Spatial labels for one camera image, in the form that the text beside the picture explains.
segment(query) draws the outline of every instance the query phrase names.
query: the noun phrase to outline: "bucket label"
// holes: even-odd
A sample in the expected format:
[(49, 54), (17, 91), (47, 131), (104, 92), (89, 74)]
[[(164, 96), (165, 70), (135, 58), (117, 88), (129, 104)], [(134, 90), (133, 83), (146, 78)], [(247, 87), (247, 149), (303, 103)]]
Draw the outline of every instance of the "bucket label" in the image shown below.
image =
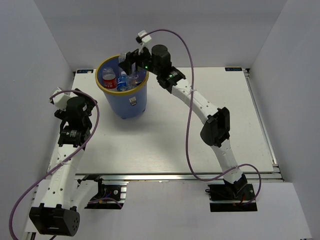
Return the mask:
[(129, 98), (129, 101), (130, 101), (131, 106), (134, 106), (134, 105), (136, 105), (136, 104), (137, 104), (137, 99), (136, 99), (136, 97), (135, 97), (135, 96), (134, 96), (134, 97), (132, 97), (132, 98)]

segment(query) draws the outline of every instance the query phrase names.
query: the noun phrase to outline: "bottle label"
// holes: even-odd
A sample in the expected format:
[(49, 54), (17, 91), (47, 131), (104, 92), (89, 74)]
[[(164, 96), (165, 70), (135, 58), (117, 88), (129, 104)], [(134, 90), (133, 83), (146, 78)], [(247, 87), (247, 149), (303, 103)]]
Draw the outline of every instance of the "bottle label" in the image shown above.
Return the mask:
[(127, 84), (125, 82), (123, 82), (123, 81), (118, 82), (118, 85), (116, 87), (118, 92), (124, 92), (124, 91), (127, 90), (126, 88), (127, 88)]
[(103, 79), (103, 82), (104, 82), (104, 87), (106, 89), (115, 89), (115, 88), (117, 88), (117, 80), (116, 80), (116, 78), (111, 79), (111, 80)]

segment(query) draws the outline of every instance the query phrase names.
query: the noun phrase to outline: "blue bucket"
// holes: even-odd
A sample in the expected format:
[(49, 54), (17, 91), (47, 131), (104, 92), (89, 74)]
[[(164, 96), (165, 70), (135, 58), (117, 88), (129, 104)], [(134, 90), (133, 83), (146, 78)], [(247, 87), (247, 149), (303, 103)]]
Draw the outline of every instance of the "blue bucket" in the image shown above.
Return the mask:
[(116, 78), (120, 76), (119, 73), (119, 55), (113, 56), (105, 60), (95, 72), (95, 82), (103, 91), (108, 100), (112, 110), (122, 119), (133, 118), (142, 114), (147, 106), (147, 81), (149, 72), (142, 69), (138, 72), (140, 81), (139, 86), (128, 91), (111, 91), (104, 87), (104, 80), (102, 78), (102, 71), (104, 68), (112, 68)]

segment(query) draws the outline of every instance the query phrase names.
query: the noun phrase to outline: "yellow bucket rim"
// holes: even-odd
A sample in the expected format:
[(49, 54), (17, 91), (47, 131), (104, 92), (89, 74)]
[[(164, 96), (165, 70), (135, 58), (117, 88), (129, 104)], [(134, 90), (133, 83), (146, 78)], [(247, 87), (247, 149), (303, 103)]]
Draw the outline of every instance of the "yellow bucket rim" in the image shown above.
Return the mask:
[(128, 95), (131, 95), (131, 94), (135, 94), (137, 93), (138, 91), (140, 91), (146, 84), (147, 84), (147, 81), (149, 79), (149, 72), (146, 71), (146, 75), (145, 75), (145, 78), (144, 80), (142, 81), (142, 83), (140, 83), (139, 86), (133, 88), (133, 89), (130, 89), (128, 91), (111, 91), (107, 88), (105, 88), (104, 86), (102, 86), (98, 80), (98, 72), (100, 70), (100, 68), (102, 67), (103, 64), (105, 64), (106, 62), (114, 59), (114, 58), (118, 58), (120, 55), (115, 55), (115, 56), (112, 56), (112, 57), (109, 57), (108, 59), (104, 60), (100, 65), (99, 67), (96, 69), (95, 71), (95, 82), (96, 84), (98, 85), (98, 87), (105, 93), (105, 94), (110, 94), (110, 95), (113, 95), (113, 96), (119, 96), (119, 97), (122, 97), (122, 96), (128, 96)]

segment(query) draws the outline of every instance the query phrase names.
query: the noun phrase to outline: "metal frame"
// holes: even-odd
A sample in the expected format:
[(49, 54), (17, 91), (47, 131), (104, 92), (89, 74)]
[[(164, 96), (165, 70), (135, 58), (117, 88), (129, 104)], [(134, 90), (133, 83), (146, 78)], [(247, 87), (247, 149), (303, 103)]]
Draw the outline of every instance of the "metal frame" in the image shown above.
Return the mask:
[(262, 130), (262, 135), (263, 135), (264, 141), (265, 141), (266, 146), (268, 148), (268, 152), (269, 152), (269, 154), (270, 154), (270, 156), (272, 158), (272, 163), (273, 164), (277, 164), (277, 159), (276, 159), (276, 156), (275, 156), (274, 149), (273, 149), (273, 147), (271, 145), (270, 138), (269, 138), (268, 132), (266, 130), (265, 123), (264, 123), (264, 121), (263, 121), (263, 119), (261, 117), (259, 107), (257, 105), (254, 93), (253, 93), (251, 85), (250, 85), (250, 74), (246, 69), (243, 70), (243, 73), (244, 73), (244, 77), (245, 77), (245, 80), (246, 80), (246, 84), (248, 85), (248, 89), (249, 89), (249, 92), (250, 92), (250, 95), (251, 95), (251, 99), (252, 99), (253, 106), (254, 106), (254, 109), (255, 109), (255, 112), (256, 112), (256, 116), (257, 116), (258, 121), (259, 121), (260, 126), (261, 126), (261, 130)]
[[(249, 183), (258, 183), (258, 174), (254, 172), (244, 172)], [(219, 173), (207, 173), (199, 174), (201, 178), (213, 178), (218, 176)], [(85, 175), (76, 175), (75, 179), (82, 179)], [(157, 182), (168, 182), (168, 181), (198, 181), (192, 174), (112, 174), (112, 175), (102, 175), (104, 184), (108, 185), (122, 185), (121, 195), (119, 203), (124, 203), (127, 195), (127, 184), (130, 181), (157, 181)], [(283, 183), (279, 166), (273, 164), (273, 172), (262, 172), (261, 178), (263, 183)], [(222, 179), (217, 179), (214, 181), (208, 181), (208, 184), (223, 184)], [(115, 204), (112, 201), (107, 201), (108, 204)]]

